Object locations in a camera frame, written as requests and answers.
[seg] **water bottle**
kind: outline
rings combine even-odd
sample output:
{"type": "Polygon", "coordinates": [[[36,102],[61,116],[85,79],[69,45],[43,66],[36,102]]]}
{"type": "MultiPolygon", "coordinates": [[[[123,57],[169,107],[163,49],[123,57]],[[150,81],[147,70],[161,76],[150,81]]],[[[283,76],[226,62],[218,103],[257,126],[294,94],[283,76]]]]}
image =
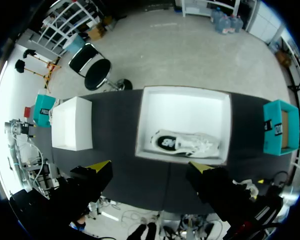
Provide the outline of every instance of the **water bottle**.
{"type": "Polygon", "coordinates": [[[217,24],[223,16],[224,16],[224,13],[218,7],[218,11],[215,13],[214,18],[213,18],[213,23],[217,24]]]}
{"type": "Polygon", "coordinates": [[[230,17],[230,29],[228,31],[229,34],[233,34],[236,30],[237,24],[238,24],[238,18],[235,17],[233,14],[230,17]]]}
{"type": "Polygon", "coordinates": [[[210,17],[210,21],[215,24],[216,23],[216,17],[217,15],[219,15],[220,12],[220,7],[217,7],[216,9],[213,9],[211,12],[211,17],[210,17]]]}
{"type": "Polygon", "coordinates": [[[225,14],[222,18],[220,18],[217,25],[217,32],[226,35],[231,27],[230,20],[228,16],[225,14]]]}
{"type": "Polygon", "coordinates": [[[236,26],[235,26],[235,32],[236,33],[240,33],[240,29],[242,29],[242,27],[244,26],[244,22],[241,20],[241,17],[240,16],[238,16],[237,17],[237,24],[236,24],[236,26]]]}

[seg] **black chair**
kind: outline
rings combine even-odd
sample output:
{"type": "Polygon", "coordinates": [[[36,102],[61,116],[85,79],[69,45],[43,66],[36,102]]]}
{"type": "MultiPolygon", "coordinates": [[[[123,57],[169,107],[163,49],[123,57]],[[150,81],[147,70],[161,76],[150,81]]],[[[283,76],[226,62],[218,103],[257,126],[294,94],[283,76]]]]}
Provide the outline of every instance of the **black chair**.
{"type": "Polygon", "coordinates": [[[108,84],[114,90],[131,90],[132,83],[127,79],[120,79],[116,83],[109,80],[110,71],[112,69],[111,62],[106,59],[91,43],[86,43],[80,48],[69,61],[69,66],[77,74],[84,78],[84,85],[88,90],[97,90],[103,84],[108,84]],[[80,72],[96,55],[100,55],[103,59],[96,61],[87,71],[86,75],[80,72]]]}

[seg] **orange tripod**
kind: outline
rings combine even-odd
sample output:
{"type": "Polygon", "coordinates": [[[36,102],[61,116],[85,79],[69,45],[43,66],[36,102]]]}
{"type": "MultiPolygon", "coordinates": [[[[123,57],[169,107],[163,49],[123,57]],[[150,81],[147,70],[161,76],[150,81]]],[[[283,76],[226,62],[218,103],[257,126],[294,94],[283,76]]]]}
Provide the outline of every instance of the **orange tripod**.
{"type": "Polygon", "coordinates": [[[52,62],[44,61],[44,60],[40,59],[39,57],[36,57],[36,56],[35,56],[35,55],[36,55],[36,51],[35,51],[35,50],[31,50],[31,49],[25,50],[24,53],[23,53],[23,58],[25,59],[28,55],[30,55],[31,57],[33,57],[33,58],[35,58],[35,59],[38,59],[38,60],[41,61],[41,62],[46,63],[46,68],[48,69],[48,74],[43,75],[43,74],[37,73],[37,72],[35,72],[35,71],[32,71],[32,70],[30,70],[30,69],[28,69],[28,68],[25,68],[26,63],[25,63],[24,61],[20,60],[20,59],[19,59],[18,61],[16,61],[15,66],[14,66],[15,69],[16,69],[19,73],[23,73],[25,70],[27,70],[27,71],[29,71],[29,72],[31,72],[31,73],[33,73],[33,74],[36,74],[36,75],[38,75],[38,76],[43,77],[45,87],[46,87],[47,91],[50,93],[50,90],[49,90],[49,88],[48,88],[48,83],[49,83],[49,81],[50,81],[51,74],[52,74],[52,72],[55,71],[56,69],[60,69],[61,66],[56,65],[56,64],[54,64],[54,63],[52,63],[52,62]]]}

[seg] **box label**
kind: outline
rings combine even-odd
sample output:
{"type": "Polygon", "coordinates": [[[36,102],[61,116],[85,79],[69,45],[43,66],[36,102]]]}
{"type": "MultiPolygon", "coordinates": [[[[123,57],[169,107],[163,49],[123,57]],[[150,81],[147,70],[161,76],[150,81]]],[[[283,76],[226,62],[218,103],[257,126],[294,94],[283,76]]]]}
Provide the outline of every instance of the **box label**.
{"type": "Polygon", "coordinates": [[[274,135],[278,136],[283,133],[282,123],[278,123],[274,125],[274,135]]]}
{"type": "Polygon", "coordinates": [[[49,115],[49,109],[41,108],[40,114],[43,114],[43,115],[49,115]]]}
{"type": "Polygon", "coordinates": [[[264,122],[264,131],[270,131],[272,130],[272,123],[271,123],[271,119],[268,121],[264,122]]]}

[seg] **chair base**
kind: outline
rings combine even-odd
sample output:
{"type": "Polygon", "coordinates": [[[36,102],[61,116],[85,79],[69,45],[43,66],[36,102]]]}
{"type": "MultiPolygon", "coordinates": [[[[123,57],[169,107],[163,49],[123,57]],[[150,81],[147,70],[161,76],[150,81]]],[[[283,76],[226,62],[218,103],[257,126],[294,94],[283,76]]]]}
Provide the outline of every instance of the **chair base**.
{"type": "Polygon", "coordinates": [[[120,79],[116,82],[116,85],[119,87],[119,91],[133,89],[132,83],[128,79],[120,79]]]}

